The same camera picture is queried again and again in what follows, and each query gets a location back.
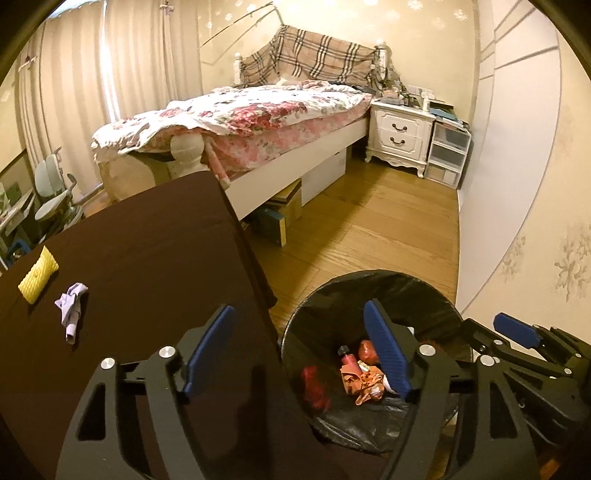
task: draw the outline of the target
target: white nightstand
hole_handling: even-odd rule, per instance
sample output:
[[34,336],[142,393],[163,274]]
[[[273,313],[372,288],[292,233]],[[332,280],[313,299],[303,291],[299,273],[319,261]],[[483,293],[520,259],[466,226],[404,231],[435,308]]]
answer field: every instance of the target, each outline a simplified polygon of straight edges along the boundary
[[420,109],[373,101],[365,161],[378,157],[394,167],[416,168],[423,178],[434,121]]

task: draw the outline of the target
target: drawer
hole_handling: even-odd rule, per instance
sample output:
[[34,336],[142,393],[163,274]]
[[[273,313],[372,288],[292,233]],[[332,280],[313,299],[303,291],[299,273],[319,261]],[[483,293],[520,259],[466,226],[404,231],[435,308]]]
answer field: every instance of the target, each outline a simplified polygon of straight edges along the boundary
[[375,110],[376,128],[422,138],[425,129],[424,120],[407,118],[403,113]]
[[418,160],[421,154],[422,140],[388,130],[376,130],[374,149]]

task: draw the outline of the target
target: brown tablecloth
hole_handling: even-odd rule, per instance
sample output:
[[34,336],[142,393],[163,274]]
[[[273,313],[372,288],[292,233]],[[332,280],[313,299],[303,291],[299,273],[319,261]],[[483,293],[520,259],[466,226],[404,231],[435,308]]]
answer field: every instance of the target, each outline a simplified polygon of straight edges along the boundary
[[[206,392],[185,407],[208,466],[228,479],[348,477],[314,438],[285,380],[267,310],[274,296],[210,173],[113,205],[46,246],[60,269],[35,306],[17,285],[39,248],[0,277],[0,478],[53,479],[101,359],[146,359],[222,303],[236,309],[234,334]],[[89,293],[72,347],[53,302],[75,282]],[[136,405],[141,441],[129,454],[166,479],[145,397]]]

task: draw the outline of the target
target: beige curtain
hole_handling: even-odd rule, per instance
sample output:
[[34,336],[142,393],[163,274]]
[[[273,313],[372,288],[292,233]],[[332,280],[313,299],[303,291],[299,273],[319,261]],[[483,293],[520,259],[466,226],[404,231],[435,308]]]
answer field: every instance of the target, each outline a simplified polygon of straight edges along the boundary
[[96,130],[201,95],[197,22],[194,0],[168,7],[165,0],[104,0],[47,20],[17,62],[33,167],[62,147],[62,168],[78,180],[79,198],[100,183],[90,150]]
[[47,128],[41,105],[39,52],[45,24],[39,27],[23,48],[15,67],[18,76],[18,105],[28,156],[33,169],[50,151]]
[[105,38],[123,117],[164,108],[171,100],[164,61],[160,0],[109,0]]
[[165,57],[174,99],[203,94],[199,53],[199,15],[196,0],[171,0],[174,8],[164,16]]
[[194,0],[108,0],[105,25],[121,116],[203,93]]
[[27,150],[38,164],[62,147],[61,167],[78,181],[76,198],[100,183],[90,139],[109,122],[100,75],[102,8],[94,2],[46,21],[21,54],[23,64],[36,57],[20,75]]

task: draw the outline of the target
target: red bottle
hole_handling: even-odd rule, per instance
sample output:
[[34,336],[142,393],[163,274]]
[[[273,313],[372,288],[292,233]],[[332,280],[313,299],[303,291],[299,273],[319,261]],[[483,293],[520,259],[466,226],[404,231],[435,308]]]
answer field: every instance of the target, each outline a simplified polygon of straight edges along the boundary
[[361,370],[361,367],[357,363],[357,359],[350,352],[348,346],[343,345],[343,346],[339,347],[338,353],[339,353],[340,361],[343,365],[349,365],[350,367],[352,367],[355,370],[355,372],[359,376],[363,375],[363,371]]

